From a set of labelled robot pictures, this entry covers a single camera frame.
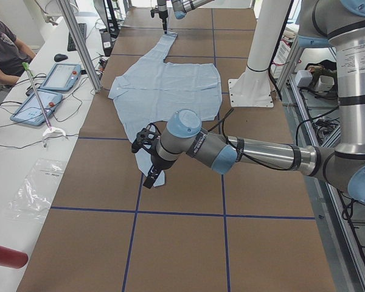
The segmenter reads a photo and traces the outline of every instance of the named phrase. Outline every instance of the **shirt sleeve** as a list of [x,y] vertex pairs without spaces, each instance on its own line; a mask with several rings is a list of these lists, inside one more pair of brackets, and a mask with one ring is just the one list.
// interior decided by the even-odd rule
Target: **shirt sleeve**
[[16,35],[0,20],[0,29],[4,32],[13,42],[16,41]]

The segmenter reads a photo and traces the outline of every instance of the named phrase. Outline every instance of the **blue tape line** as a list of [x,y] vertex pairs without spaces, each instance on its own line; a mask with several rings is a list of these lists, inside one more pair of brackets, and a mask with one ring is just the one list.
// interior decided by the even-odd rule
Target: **blue tape line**
[[227,217],[230,217],[230,218],[255,218],[255,219],[315,220],[315,217],[269,216],[269,215],[227,215]]
[[117,140],[117,141],[128,141],[127,138],[105,138],[105,137],[78,137],[84,140]]
[[153,215],[179,215],[179,216],[199,216],[199,217],[223,217],[222,214],[211,213],[185,213],[185,212],[164,212],[164,211],[138,211],[139,214]]
[[126,268],[124,272],[124,278],[123,278],[123,285],[122,285],[122,292],[126,289],[126,283],[127,283],[127,275],[128,275],[128,268],[130,266],[130,259],[131,259],[131,251],[133,249],[133,242],[134,242],[134,233],[135,233],[135,226],[136,226],[136,219],[138,216],[138,208],[139,208],[139,201],[141,200],[141,192],[142,192],[142,183],[144,180],[144,174],[141,175],[141,181],[139,183],[139,190],[138,190],[138,198],[136,200],[136,208],[135,208],[135,215],[134,215],[134,221],[133,221],[133,228],[131,230],[131,237],[130,237],[130,246],[128,248],[128,254],[127,254],[127,261],[126,261]]
[[211,21],[212,21],[212,43],[214,45],[214,65],[217,66],[217,49],[215,45],[215,30],[214,30],[214,10],[211,9]]
[[50,209],[71,210],[71,211],[91,211],[91,212],[111,212],[111,213],[131,213],[131,214],[135,213],[135,211],[133,211],[133,210],[77,208],[77,207],[60,207],[60,206],[51,206]]
[[226,191],[224,188],[224,176],[221,176],[221,192],[223,196],[223,225],[224,225],[224,247],[226,250],[226,273],[227,291],[231,292],[230,263],[229,263],[229,240],[227,232],[227,212],[226,212]]
[[[131,56],[131,57],[142,57],[141,54],[111,54],[113,56]],[[168,57],[179,57],[179,58],[214,58],[213,56],[183,56],[183,55],[168,55]],[[217,59],[248,59],[247,57],[219,57]]]
[[[199,217],[223,217],[223,214],[214,213],[190,213],[190,212],[166,212],[166,211],[146,211],[146,210],[121,210],[121,209],[98,209],[98,208],[80,208],[80,207],[62,207],[52,206],[55,210],[73,210],[73,211],[90,211],[90,212],[112,212],[112,213],[131,213],[131,214],[153,214],[153,215],[180,215],[180,216],[199,216]],[[255,219],[286,219],[286,220],[315,220],[315,217],[303,216],[270,216],[270,215],[230,215],[229,218],[255,218]]]
[[[139,27],[139,26],[123,26],[124,29],[159,29],[159,27]],[[170,30],[213,30],[213,29],[196,29],[196,28],[170,28]],[[214,29],[214,30],[231,30],[233,32],[254,32],[255,29]]]

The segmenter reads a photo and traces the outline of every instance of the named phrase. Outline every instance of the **red bottle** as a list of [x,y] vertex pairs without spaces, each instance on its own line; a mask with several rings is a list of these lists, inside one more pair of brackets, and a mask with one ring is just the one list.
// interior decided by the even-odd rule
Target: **red bottle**
[[19,269],[29,260],[29,256],[21,251],[0,246],[0,266]]

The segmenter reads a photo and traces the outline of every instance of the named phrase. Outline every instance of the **cable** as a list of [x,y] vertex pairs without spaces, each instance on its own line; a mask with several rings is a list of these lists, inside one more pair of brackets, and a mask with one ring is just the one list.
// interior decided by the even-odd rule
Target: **cable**
[[321,115],[316,116],[316,117],[311,117],[311,118],[309,118],[309,119],[307,119],[307,120],[303,120],[301,123],[299,123],[299,125],[298,125],[298,126],[297,126],[297,128],[296,128],[296,135],[295,135],[296,146],[298,146],[298,135],[299,135],[299,129],[300,129],[300,127],[301,127],[304,123],[306,123],[306,122],[312,122],[313,120],[316,120],[316,119],[319,119],[319,118],[321,118],[321,117],[324,117],[324,116],[326,116],[326,115],[328,115],[328,114],[331,114],[332,112],[336,111],[338,108],[339,108],[339,105],[337,105],[336,107],[334,107],[333,109],[331,109],[330,111],[328,111],[328,112],[326,112],[326,113],[324,113],[324,114],[321,114]]
[[[352,199],[352,198],[350,198],[350,197],[348,197],[348,196],[345,196],[345,195],[344,195],[344,193],[343,193],[341,190],[338,190],[338,193],[339,193],[341,196],[343,196],[344,198],[347,198],[348,200],[354,200],[354,199]],[[356,203],[358,203],[358,204],[360,204],[360,205],[365,206],[365,204],[364,204],[363,202],[360,202],[360,201],[358,201],[358,200],[355,200],[355,201],[356,201]]]
[[[46,74],[45,73],[38,73],[36,76],[34,76],[34,77],[32,77],[32,79],[34,80],[34,79],[41,79],[41,78],[46,78]],[[21,80],[21,81],[18,81],[14,86],[12,86],[11,88],[14,88],[14,87],[16,87],[16,86],[18,86],[18,85],[20,85],[20,84],[22,84],[22,83],[24,83],[24,82],[30,82],[30,80],[29,79],[24,79],[24,80]]]
[[345,208],[342,210],[341,217],[345,221],[349,221],[353,217],[353,207],[354,203],[356,203],[356,200],[353,198],[350,199],[350,203],[345,206]]
[[19,105],[21,105],[21,104],[22,104],[21,102],[8,101],[8,102],[1,102],[1,103],[0,103],[0,106],[1,106],[2,104],[4,104],[4,103],[17,103],[17,104],[19,104]]
[[78,99],[75,95],[74,95],[74,93],[84,84],[84,82],[86,81],[86,79],[88,79],[88,77],[85,77],[85,78],[83,78],[82,80],[81,80],[81,82],[77,85],[77,87],[67,96],[67,97],[65,97],[63,100],[66,100],[66,99],[68,99],[70,96],[73,96],[75,99],[77,99],[79,102],[80,102],[80,104],[79,104],[79,106],[77,107],[77,109],[71,114],[71,115],[69,115],[68,117],[66,117],[66,118],[64,118],[64,119],[62,119],[62,120],[59,120],[56,116],[55,116],[55,114],[54,114],[54,112],[52,112],[52,115],[53,115],[53,117],[54,117],[54,119],[58,122],[58,123],[62,123],[62,122],[64,122],[64,121],[66,121],[66,120],[68,120],[68,119],[70,119],[72,116],[74,116],[75,114],[77,114],[78,113],[78,111],[79,111],[79,109],[81,108],[81,106],[83,105],[83,101],[82,100],[80,100],[80,99]]
[[[80,99],[78,99],[78,98],[76,98],[74,95],[73,95],[73,93],[75,93],[76,92],[76,90],[78,90],[83,84],[84,84],[84,82],[86,81],[86,79],[88,79],[88,77],[84,77],[82,80],[81,80],[81,82],[78,84],[78,86],[67,96],[67,97],[65,97],[65,98],[63,98],[63,99],[61,99],[59,102],[57,102],[55,105],[57,106],[57,105],[59,105],[61,102],[63,102],[64,100],[66,100],[67,98],[69,98],[70,96],[73,96],[75,99],[77,99],[77,100],[79,100],[80,101],[80,105],[78,106],[78,108],[75,110],[75,112],[74,113],[72,113],[69,117],[66,117],[65,119],[63,119],[63,120],[58,120],[55,116],[54,116],[54,112],[52,112],[52,115],[53,115],[53,117],[57,120],[57,122],[64,122],[64,121],[66,121],[67,119],[69,119],[70,117],[72,117],[74,114],[76,114],[77,113],[77,111],[80,109],[80,107],[82,106],[82,104],[83,104],[83,102],[82,102],[82,100],[80,100]],[[0,107],[0,108],[2,108],[2,109],[4,109],[4,110],[6,110],[8,113],[10,113],[10,114],[14,114],[14,113],[11,113],[10,111],[8,111],[7,109],[5,109],[5,108],[3,108],[3,107]],[[35,118],[37,118],[37,117],[40,117],[40,116],[42,116],[42,113],[41,114],[39,114],[38,116],[35,116],[35,117],[31,117],[30,119],[27,119],[27,120],[23,120],[23,121],[21,121],[21,122],[14,122],[14,123],[9,123],[9,124],[6,124],[6,125],[1,125],[0,126],[0,128],[4,128],[4,127],[9,127],[9,126],[12,126],[12,125],[16,125],[16,124],[19,124],[19,123],[23,123],[23,122],[25,122],[25,121],[28,121],[28,120],[32,120],[32,119],[35,119]]]
[[[66,137],[74,137],[74,136],[78,136],[78,134],[67,134]],[[55,138],[59,138],[59,137],[64,137],[63,135],[59,135],[59,136],[55,136],[55,137],[47,137],[45,138],[45,140],[48,140],[48,139],[55,139]],[[4,147],[4,148],[7,148],[7,149],[24,149],[26,147],[30,147],[30,146],[34,146],[38,143],[42,143],[43,140],[39,140],[39,141],[36,141],[36,142],[33,142],[33,143],[30,143],[30,144],[27,144],[27,145],[24,145],[24,146],[8,146],[8,145],[1,145],[0,144],[0,147]]]
[[0,103],[0,106],[1,106],[3,103],[18,103],[18,104],[20,104],[20,105],[22,104],[21,102],[9,102],[9,101],[8,101],[8,102],[1,102],[1,103]]
[[268,75],[269,75],[269,79],[270,79],[270,81],[272,81],[272,84],[273,84],[274,88],[275,88],[275,89],[276,89],[276,91],[277,91],[277,94],[278,94],[278,96],[279,96],[279,99],[282,101],[282,95],[281,95],[280,89],[277,87],[277,82],[276,82],[276,80],[274,79],[274,77],[273,77],[272,72],[271,72],[271,70],[270,70],[270,69],[268,70]]
[[[345,202],[344,202],[344,200],[343,200],[342,196],[340,196],[340,197],[339,197],[339,199],[341,200],[342,207],[343,207],[343,208],[345,208],[346,204],[345,204]],[[351,221],[351,219],[348,221],[348,224],[349,224],[349,226],[350,226],[350,229],[352,230],[352,234],[353,234],[354,239],[355,239],[355,241],[356,241],[356,244],[357,244],[358,250],[359,250],[359,252],[360,252],[360,256],[361,256],[361,258],[362,258],[362,260],[363,260],[363,263],[364,263],[364,265],[365,265],[365,253],[364,253],[364,251],[363,251],[364,246],[363,246],[363,245],[361,245],[360,240],[358,239],[358,235],[357,235],[357,233],[356,233],[356,231],[355,231],[355,226],[354,226],[353,222]]]
[[277,64],[275,62],[272,62],[272,65],[275,65],[275,66],[284,66],[284,65],[289,64],[289,63],[290,63],[289,61],[288,62],[285,62],[284,64]]
[[327,99],[327,100],[336,100],[336,99],[338,99],[338,95],[336,95],[336,96],[322,96],[322,95],[318,94],[319,93],[318,91],[313,91],[312,89],[310,89],[308,87],[300,87],[299,92],[301,93],[302,90],[307,90],[308,92],[313,93],[315,95],[315,97],[319,97],[320,99]]
[[223,123],[227,118],[228,116],[230,116],[230,114],[234,111],[233,108],[231,108],[225,115],[224,117],[219,120],[213,127],[209,128],[207,131],[208,132],[211,132],[213,129],[215,129],[217,126],[219,126],[221,123]]

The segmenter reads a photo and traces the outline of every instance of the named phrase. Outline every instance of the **person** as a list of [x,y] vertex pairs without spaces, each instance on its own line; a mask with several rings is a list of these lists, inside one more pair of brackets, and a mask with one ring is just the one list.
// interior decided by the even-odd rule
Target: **person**
[[22,62],[30,63],[35,53],[0,21],[0,83],[15,85],[24,72]]

